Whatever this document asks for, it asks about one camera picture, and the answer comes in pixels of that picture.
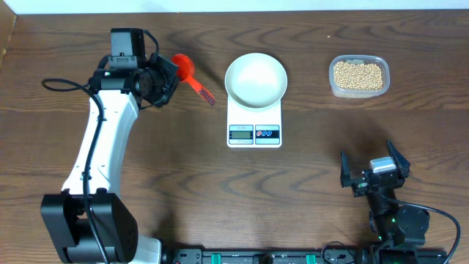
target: wood grain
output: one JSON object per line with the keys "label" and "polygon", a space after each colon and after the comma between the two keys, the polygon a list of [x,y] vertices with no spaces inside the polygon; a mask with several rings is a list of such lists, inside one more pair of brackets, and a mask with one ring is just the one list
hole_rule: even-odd
{"label": "wood grain", "polygon": [[[207,248],[363,245],[376,237],[366,200],[340,187],[339,151],[363,168],[393,139],[413,173],[398,197],[456,216],[463,236],[452,263],[465,263],[468,18],[464,10],[18,17],[0,71],[0,263],[59,261],[40,202],[70,173],[89,105],[79,92],[45,91],[40,80],[86,82],[118,26],[149,29],[166,56],[191,56],[196,77],[218,101],[210,108],[181,84],[168,106],[140,114],[122,199],[144,234]],[[278,150],[226,146],[224,73],[250,52],[275,56],[288,72]],[[384,58],[388,92],[332,96],[328,66],[342,54]],[[427,247],[449,250],[454,235],[448,219],[432,214]]]}

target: scale control panel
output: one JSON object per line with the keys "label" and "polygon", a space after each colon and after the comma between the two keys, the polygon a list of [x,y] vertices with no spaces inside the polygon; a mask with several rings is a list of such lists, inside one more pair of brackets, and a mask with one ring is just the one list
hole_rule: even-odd
{"label": "scale control panel", "polygon": [[229,126],[229,144],[273,145],[272,147],[280,147],[280,138],[280,125]]}

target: red spoon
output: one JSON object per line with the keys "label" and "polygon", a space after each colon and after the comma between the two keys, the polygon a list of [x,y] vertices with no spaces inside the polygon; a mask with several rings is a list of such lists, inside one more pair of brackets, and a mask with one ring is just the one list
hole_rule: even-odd
{"label": "red spoon", "polygon": [[181,79],[181,82],[189,83],[196,93],[213,106],[216,103],[215,97],[193,77],[196,70],[192,60],[184,54],[176,54],[172,57],[171,61],[179,67],[177,75]]}

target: clear plastic container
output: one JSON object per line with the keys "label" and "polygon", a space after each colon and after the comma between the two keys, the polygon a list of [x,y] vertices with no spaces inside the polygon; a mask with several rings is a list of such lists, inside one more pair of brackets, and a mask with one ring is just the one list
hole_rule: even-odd
{"label": "clear plastic container", "polygon": [[[359,90],[359,89],[343,89],[339,87],[334,81],[334,65],[337,62],[349,62],[349,63],[364,63],[364,64],[376,64],[381,69],[383,78],[383,88],[379,90]],[[384,59],[378,56],[370,55],[342,55],[335,58],[329,66],[329,82],[332,87],[332,93],[336,97],[340,98],[372,98],[374,96],[382,95],[389,89],[391,84],[391,77],[389,76],[389,66]]]}

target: kitchen scale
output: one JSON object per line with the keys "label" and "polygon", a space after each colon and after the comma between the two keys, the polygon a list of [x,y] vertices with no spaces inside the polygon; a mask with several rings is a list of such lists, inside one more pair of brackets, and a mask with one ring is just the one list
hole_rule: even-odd
{"label": "kitchen scale", "polygon": [[280,147],[281,98],[287,89],[280,62],[266,54],[241,56],[229,66],[225,87],[228,147]]}

